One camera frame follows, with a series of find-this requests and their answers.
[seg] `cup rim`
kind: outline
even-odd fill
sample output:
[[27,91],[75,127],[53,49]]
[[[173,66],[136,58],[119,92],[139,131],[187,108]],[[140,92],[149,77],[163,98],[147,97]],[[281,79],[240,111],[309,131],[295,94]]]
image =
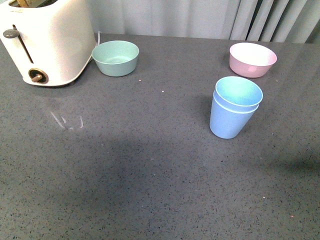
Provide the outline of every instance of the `cup rim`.
[[[240,79],[240,80],[245,81],[245,82],[250,82],[250,84],[254,85],[254,86],[260,91],[260,93],[261,93],[261,98],[260,98],[260,100],[259,100],[257,103],[255,103],[255,104],[243,105],[243,104],[237,104],[237,103],[234,103],[234,102],[231,102],[231,101],[225,99],[225,98],[224,98],[223,96],[221,96],[221,94],[219,93],[219,91],[218,91],[218,89],[217,89],[217,86],[218,86],[218,83],[219,83],[219,82],[221,82],[221,81],[223,81],[223,80],[225,80],[225,79],[229,79],[229,78],[236,78],[236,79]],[[215,91],[216,91],[216,93],[218,94],[218,96],[219,96],[221,99],[223,99],[223,100],[226,101],[227,103],[229,103],[229,104],[231,104],[231,105],[234,105],[234,106],[237,106],[237,107],[244,107],[244,108],[254,107],[254,106],[256,106],[256,105],[259,105],[259,104],[261,103],[261,101],[263,100],[263,98],[264,98],[264,93],[262,92],[261,88],[260,88],[256,83],[254,83],[253,81],[251,81],[251,80],[249,80],[249,79],[246,79],[246,78],[244,78],[244,77],[240,77],[240,76],[225,76],[225,77],[223,77],[223,78],[220,78],[220,79],[216,82],[216,84],[215,84]]]

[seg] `toaster knob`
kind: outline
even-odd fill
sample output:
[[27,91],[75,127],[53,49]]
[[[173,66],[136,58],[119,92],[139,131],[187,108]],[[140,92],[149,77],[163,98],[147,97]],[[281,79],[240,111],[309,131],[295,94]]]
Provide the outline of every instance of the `toaster knob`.
[[39,84],[46,84],[49,80],[48,75],[38,68],[31,68],[29,70],[31,81]]
[[3,36],[7,39],[14,39],[20,35],[19,31],[16,29],[8,29],[3,32]]

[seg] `toaster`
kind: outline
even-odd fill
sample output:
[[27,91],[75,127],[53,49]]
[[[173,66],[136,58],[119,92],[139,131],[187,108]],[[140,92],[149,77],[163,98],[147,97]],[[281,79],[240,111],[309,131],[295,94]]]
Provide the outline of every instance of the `toaster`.
[[96,46],[86,1],[28,0],[24,7],[18,2],[0,4],[0,39],[22,79],[37,86],[74,81]]

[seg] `curtain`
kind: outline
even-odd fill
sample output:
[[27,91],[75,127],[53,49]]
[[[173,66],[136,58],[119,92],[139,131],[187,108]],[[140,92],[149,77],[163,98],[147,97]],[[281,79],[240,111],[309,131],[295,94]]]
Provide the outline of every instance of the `curtain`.
[[320,0],[86,0],[112,34],[320,43]]

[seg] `stacked cups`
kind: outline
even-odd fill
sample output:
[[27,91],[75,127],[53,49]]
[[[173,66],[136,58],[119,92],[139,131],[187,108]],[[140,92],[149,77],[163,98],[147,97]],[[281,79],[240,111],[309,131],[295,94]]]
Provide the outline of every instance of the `stacked cups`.
[[238,76],[221,78],[215,85],[210,129],[218,137],[232,139],[238,135],[263,99],[260,87]]

